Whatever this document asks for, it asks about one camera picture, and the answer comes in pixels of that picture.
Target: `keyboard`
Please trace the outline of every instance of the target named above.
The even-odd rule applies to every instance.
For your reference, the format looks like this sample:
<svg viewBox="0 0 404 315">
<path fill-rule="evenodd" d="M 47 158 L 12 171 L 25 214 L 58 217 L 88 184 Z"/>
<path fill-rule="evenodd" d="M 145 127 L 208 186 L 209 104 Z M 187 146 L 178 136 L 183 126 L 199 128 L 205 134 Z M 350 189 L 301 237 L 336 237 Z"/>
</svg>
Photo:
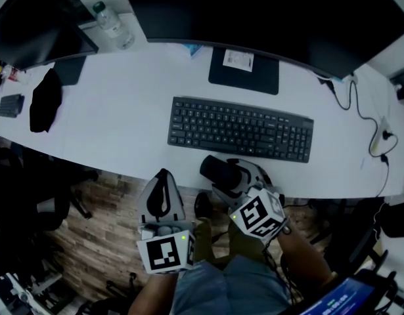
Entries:
<svg viewBox="0 0 404 315">
<path fill-rule="evenodd" d="M 174 97 L 168 144 L 307 163 L 314 121 L 296 114 Z"/>
<path fill-rule="evenodd" d="M 22 111 L 25 97 L 21 94 L 13 94 L 11 96 L 4 96 L 0 100 L 0 116 L 16 118 Z"/>
</svg>

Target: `black monitor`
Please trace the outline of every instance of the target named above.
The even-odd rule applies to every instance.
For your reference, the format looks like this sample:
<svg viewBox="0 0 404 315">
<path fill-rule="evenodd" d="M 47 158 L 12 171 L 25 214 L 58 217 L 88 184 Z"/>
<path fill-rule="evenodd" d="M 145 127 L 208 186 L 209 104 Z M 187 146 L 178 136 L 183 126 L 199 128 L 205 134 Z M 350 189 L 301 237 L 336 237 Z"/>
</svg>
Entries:
<svg viewBox="0 0 404 315">
<path fill-rule="evenodd" d="M 0 8 L 0 60 L 19 70 L 97 51 L 55 1 L 8 0 Z"/>
<path fill-rule="evenodd" d="M 343 78 L 404 34 L 393 0 L 129 0 L 150 42 L 201 43 Z"/>
</svg>

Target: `white desk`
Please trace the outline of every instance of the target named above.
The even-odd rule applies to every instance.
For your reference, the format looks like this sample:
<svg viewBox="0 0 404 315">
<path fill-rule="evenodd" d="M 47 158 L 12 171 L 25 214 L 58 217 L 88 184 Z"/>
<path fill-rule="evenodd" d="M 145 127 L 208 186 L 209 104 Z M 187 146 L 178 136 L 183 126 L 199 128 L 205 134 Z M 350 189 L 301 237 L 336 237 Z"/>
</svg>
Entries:
<svg viewBox="0 0 404 315">
<path fill-rule="evenodd" d="M 194 60 L 180 60 L 167 45 L 148 45 L 141 38 L 139 29 L 134 52 L 87 58 L 79 83 L 64 88 L 49 133 L 29 130 L 32 91 L 49 66 L 34 69 L 28 87 L 8 81 L 0 96 L 22 93 L 26 99 L 16 119 L 0 117 L 0 135 L 59 158 L 132 177 L 151 179 L 164 167 L 178 185 L 207 189 L 210 183 L 199 174 L 199 167 L 207 155 L 217 153 L 167 145 L 172 99 L 181 95 L 239 102 L 314 119 L 309 163 L 244 157 L 260 164 L 288 197 L 362 198 L 380 191 L 386 166 L 368 155 L 374 125 L 358 117 L 354 100 L 350 111 L 342 111 L 317 78 L 284 62 L 277 96 L 212 85 L 208 82 L 211 49 L 205 48 Z M 390 127 L 399 136 L 397 148 L 389 154 L 390 177 L 383 196 L 400 194 L 404 191 L 404 106 L 386 78 L 369 66 L 358 69 L 357 75 L 362 114 L 378 119 L 378 114 L 390 113 Z M 345 104 L 346 86 L 338 82 L 335 86 Z M 392 140 L 384 142 L 380 150 L 392 144 Z"/>
</svg>

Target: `water bottle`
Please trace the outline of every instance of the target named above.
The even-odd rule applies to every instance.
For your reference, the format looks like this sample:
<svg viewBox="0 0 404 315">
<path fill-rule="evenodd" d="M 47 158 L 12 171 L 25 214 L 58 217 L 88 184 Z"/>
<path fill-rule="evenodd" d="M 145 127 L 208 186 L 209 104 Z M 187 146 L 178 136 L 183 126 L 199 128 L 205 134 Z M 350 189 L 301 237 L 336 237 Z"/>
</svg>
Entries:
<svg viewBox="0 0 404 315">
<path fill-rule="evenodd" d="M 126 50 L 135 41 L 135 36 L 129 31 L 123 22 L 110 6 L 106 6 L 102 1 L 93 7 L 96 12 L 98 25 L 107 33 L 109 38 L 120 50 Z"/>
</svg>

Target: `electrical outlet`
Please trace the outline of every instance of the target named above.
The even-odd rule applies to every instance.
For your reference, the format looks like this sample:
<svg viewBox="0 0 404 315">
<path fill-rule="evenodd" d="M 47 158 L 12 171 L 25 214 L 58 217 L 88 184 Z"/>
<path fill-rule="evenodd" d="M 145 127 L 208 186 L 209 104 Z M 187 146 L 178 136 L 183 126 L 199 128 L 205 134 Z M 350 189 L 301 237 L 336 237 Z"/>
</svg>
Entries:
<svg viewBox="0 0 404 315">
<path fill-rule="evenodd" d="M 377 133 L 375 134 L 374 140 L 371 144 L 371 152 L 374 155 L 378 153 L 378 145 L 380 141 L 383 139 L 382 135 L 384 131 L 390 132 L 390 126 L 388 125 L 386 117 L 383 117 L 381 119 L 381 122 L 378 125 Z"/>
</svg>

